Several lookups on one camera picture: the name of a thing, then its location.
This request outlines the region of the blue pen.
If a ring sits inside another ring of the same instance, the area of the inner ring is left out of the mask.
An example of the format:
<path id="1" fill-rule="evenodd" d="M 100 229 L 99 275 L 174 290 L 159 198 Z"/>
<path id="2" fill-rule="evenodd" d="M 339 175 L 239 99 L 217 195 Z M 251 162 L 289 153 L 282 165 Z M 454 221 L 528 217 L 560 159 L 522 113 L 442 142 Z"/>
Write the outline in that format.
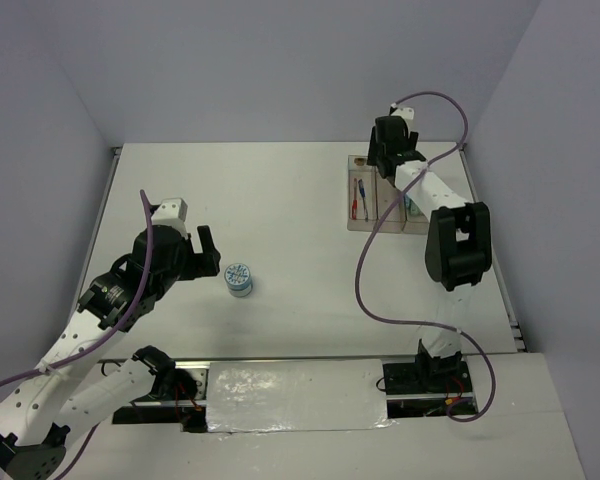
<path id="1" fill-rule="evenodd" d="M 364 185 L 363 179 L 359 179 L 357 181 L 357 185 L 358 185 L 358 192 L 360 194 L 360 198 L 362 201 L 364 219 L 365 219 L 365 222 L 368 222 L 369 221 L 369 213 L 368 213 L 368 206 L 367 206 L 367 202 L 366 202 L 366 191 L 365 191 L 365 185 Z"/>

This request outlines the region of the blue jar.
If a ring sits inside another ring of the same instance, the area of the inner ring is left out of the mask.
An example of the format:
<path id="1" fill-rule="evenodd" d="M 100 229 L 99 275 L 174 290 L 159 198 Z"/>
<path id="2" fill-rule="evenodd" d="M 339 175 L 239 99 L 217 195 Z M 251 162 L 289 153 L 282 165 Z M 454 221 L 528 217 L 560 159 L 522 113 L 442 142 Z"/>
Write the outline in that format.
<path id="1" fill-rule="evenodd" d="M 233 263 L 226 267 L 224 280 L 229 293 L 237 298 L 248 296 L 253 288 L 249 267 L 244 263 Z"/>

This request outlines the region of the green correction tape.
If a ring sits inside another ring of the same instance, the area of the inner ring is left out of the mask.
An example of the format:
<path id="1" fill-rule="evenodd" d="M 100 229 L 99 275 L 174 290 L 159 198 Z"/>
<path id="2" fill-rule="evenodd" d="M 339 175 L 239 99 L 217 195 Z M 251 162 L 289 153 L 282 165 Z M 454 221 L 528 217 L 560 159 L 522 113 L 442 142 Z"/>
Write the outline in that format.
<path id="1" fill-rule="evenodd" d="M 404 208 L 408 221 L 414 221 L 416 218 L 420 218 L 422 216 L 422 212 L 419 207 L 408 196 L 404 197 Z"/>

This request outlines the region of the red pen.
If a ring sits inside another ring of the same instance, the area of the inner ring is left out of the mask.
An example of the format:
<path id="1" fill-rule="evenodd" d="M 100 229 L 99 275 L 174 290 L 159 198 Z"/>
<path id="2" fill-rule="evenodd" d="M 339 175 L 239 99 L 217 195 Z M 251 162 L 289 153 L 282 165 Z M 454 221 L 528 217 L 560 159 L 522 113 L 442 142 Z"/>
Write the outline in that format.
<path id="1" fill-rule="evenodd" d="M 350 205 L 350 218 L 351 220 L 357 220 L 357 210 L 358 210 L 358 179 L 354 177 L 352 179 L 351 188 L 350 188 L 350 196 L 351 196 L 351 205 Z"/>

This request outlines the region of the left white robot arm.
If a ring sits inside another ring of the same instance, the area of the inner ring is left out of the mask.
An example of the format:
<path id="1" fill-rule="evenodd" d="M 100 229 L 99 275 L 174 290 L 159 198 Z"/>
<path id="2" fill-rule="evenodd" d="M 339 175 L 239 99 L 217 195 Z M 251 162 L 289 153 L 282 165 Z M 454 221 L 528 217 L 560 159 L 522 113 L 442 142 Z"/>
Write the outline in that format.
<path id="1" fill-rule="evenodd" d="M 0 469 L 12 479 L 58 479 L 67 450 L 121 407 L 143 397 L 193 400 L 200 380 L 154 346 L 136 350 L 92 386 L 79 386 L 101 355 L 155 308 L 178 281 L 215 277 L 220 253 L 208 226 L 197 229 L 202 249 L 181 227 L 155 223 L 131 252 L 93 279 L 58 340 L 38 365 L 10 380 L 0 403 Z"/>

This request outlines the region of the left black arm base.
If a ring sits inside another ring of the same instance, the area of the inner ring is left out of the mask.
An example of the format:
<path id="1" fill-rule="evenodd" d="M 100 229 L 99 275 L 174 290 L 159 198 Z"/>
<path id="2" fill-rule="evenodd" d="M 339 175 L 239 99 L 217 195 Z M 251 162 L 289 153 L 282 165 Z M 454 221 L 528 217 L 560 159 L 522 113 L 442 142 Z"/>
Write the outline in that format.
<path id="1" fill-rule="evenodd" d="M 205 433 L 209 368 L 165 360 L 150 353 L 148 347 L 138 350 L 133 359 L 148 361 L 150 372 L 156 373 L 157 377 L 148 393 L 113 414 L 112 423 L 173 424 L 182 432 Z"/>

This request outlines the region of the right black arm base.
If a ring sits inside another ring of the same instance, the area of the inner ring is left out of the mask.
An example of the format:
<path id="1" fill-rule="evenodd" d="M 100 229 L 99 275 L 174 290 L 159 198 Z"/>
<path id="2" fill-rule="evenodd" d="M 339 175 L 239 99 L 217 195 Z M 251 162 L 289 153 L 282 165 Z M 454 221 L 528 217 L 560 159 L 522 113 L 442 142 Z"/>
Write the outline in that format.
<path id="1" fill-rule="evenodd" d="M 444 417 L 478 413 L 468 364 L 460 352 L 433 358 L 419 342 L 409 360 L 382 363 L 376 388 L 385 394 L 390 419 Z"/>

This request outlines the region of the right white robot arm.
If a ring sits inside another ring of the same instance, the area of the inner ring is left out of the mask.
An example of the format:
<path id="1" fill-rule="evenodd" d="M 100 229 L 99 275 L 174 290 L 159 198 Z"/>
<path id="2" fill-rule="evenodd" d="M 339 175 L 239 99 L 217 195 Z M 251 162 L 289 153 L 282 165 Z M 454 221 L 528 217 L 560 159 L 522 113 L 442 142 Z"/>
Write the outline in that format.
<path id="1" fill-rule="evenodd" d="M 398 190 L 406 190 L 428 222 L 425 267 L 439 287 L 433 321 L 419 341 L 426 358 L 414 371 L 416 383 L 437 391 L 450 377 L 445 361 L 460 355 L 461 331 L 474 288 L 492 266 L 490 212 L 486 204 L 456 193 L 417 151 L 418 134 L 404 116 L 375 119 L 367 163 Z"/>

